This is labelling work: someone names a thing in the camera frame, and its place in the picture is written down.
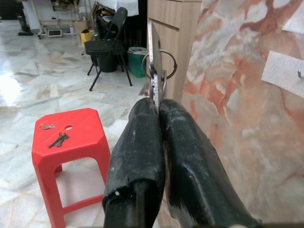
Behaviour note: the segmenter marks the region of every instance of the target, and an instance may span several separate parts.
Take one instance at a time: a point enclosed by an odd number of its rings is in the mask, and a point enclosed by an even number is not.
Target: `marble floor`
[[[103,73],[89,92],[95,71],[86,75],[91,61],[81,56],[77,37],[18,37],[19,28],[17,21],[0,23],[0,227],[49,228],[31,160],[35,121],[66,110],[96,109],[112,149],[130,108],[142,97],[145,79],[131,76],[130,87],[120,70]],[[104,188],[91,159],[63,168],[57,178],[63,205],[97,195]],[[102,226],[104,212],[96,204],[65,219],[66,227]]]

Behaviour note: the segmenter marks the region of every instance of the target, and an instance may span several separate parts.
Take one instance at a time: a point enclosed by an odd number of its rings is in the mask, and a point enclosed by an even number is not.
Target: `stool hole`
[[[68,125],[68,126],[65,127],[65,129],[66,129],[67,131],[71,130],[72,128],[73,128],[73,126],[71,126],[71,125]]]

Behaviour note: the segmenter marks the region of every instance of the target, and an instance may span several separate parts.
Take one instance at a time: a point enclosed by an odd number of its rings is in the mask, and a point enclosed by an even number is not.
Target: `black folding chair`
[[[132,82],[131,82],[131,79],[129,76],[129,71],[126,66],[125,60],[124,60],[124,54],[125,54],[126,50],[125,50],[122,42],[119,40],[119,37],[124,28],[124,23],[127,18],[127,15],[128,15],[128,11],[124,7],[120,7],[117,10],[117,12],[115,13],[112,23],[110,25],[110,28],[106,35],[106,37],[109,36],[111,30],[113,29],[112,28],[113,25],[117,26],[118,32],[117,32],[117,35],[114,40],[99,40],[99,41],[85,42],[85,52],[88,55],[96,56],[96,55],[102,54],[104,52],[107,52],[106,57],[104,58],[103,62],[99,66],[99,71],[97,73],[97,76],[96,76],[93,84],[91,85],[90,91],[92,91],[96,81],[98,80],[98,77],[102,72],[101,70],[103,69],[103,67],[106,63],[107,58],[109,58],[111,55],[117,55],[118,58],[121,60],[123,67],[127,73],[129,84],[130,84],[130,86],[132,86]]]

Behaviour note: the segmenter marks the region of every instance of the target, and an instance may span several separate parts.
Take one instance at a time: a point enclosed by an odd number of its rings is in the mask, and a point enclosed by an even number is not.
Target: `red plastic stool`
[[[56,127],[41,128],[42,125],[52,124]],[[69,139],[61,147],[49,148],[60,132],[65,132]],[[81,158],[95,159],[106,183],[110,150],[96,110],[85,108],[45,115],[36,121],[32,159],[52,228],[66,227],[65,214],[103,199],[103,195],[99,195],[62,207],[55,172],[62,171],[61,164]]]

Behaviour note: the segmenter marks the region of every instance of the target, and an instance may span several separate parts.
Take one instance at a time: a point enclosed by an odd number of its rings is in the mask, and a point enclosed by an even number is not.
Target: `wooden cabinet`
[[[174,77],[168,80],[168,98],[181,100],[191,55],[193,37],[201,0],[148,0],[148,19],[154,22],[161,39],[161,49],[171,52],[178,64]],[[163,69],[170,74],[172,59],[162,55]]]

